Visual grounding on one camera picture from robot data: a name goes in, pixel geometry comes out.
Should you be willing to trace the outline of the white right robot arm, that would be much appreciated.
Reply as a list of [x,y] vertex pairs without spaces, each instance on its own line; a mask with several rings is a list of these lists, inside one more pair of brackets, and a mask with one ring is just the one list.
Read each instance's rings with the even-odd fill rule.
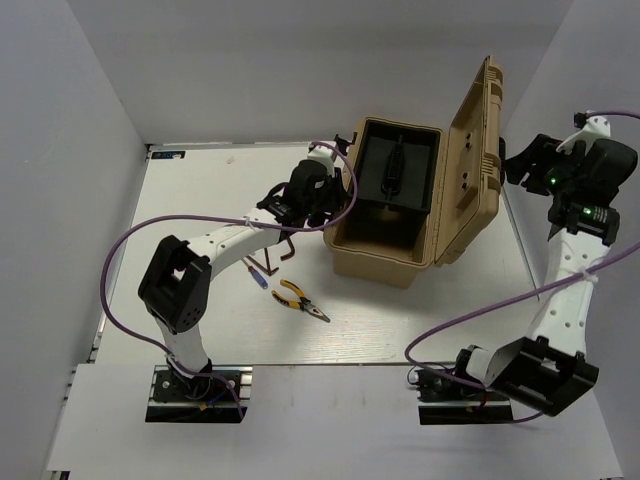
[[503,163],[506,180],[550,196],[548,266],[541,306],[523,337],[499,349],[471,346],[451,374],[472,399],[485,389],[547,416],[564,411],[597,382],[586,359],[586,319],[597,277],[614,244],[620,215],[611,203],[638,164],[632,148],[600,134],[560,141],[539,134]]

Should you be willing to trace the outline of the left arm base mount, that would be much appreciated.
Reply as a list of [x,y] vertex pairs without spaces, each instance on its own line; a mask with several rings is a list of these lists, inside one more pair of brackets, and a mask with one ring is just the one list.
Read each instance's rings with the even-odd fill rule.
[[225,366],[224,378],[184,380],[167,365],[154,369],[145,413],[148,424],[240,424],[247,413],[253,368]]

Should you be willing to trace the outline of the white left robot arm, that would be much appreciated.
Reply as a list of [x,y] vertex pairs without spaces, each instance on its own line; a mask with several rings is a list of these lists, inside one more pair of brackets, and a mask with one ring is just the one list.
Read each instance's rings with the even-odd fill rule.
[[169,235],[160,241],[138,296],[161,330],[177,387],[188,398],[202,398],[211,387],[212,363],[198,327],[211,281],[241,259],[285,241],[294,229],[331,221],[345,201],[332,159],[308,156],[282,190],[269,191],[239,223],[188,240]]

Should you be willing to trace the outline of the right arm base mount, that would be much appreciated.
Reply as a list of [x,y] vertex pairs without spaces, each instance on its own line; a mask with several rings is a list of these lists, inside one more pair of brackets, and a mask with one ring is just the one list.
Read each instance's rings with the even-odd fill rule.
[[406,380],[417,393],[422,426],[506,424],[514,420],[511,401],[498,393],[461,385],[415,366]]

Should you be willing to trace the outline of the tan plastic toolbox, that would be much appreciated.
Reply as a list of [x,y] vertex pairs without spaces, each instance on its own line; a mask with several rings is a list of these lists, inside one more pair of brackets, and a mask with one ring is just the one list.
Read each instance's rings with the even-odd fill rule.
[[365,117],[342,173],[350,213],[324,231],[336,274],[408,288],[455,262],[499,211],[503,71],[481,64],[447,129]]

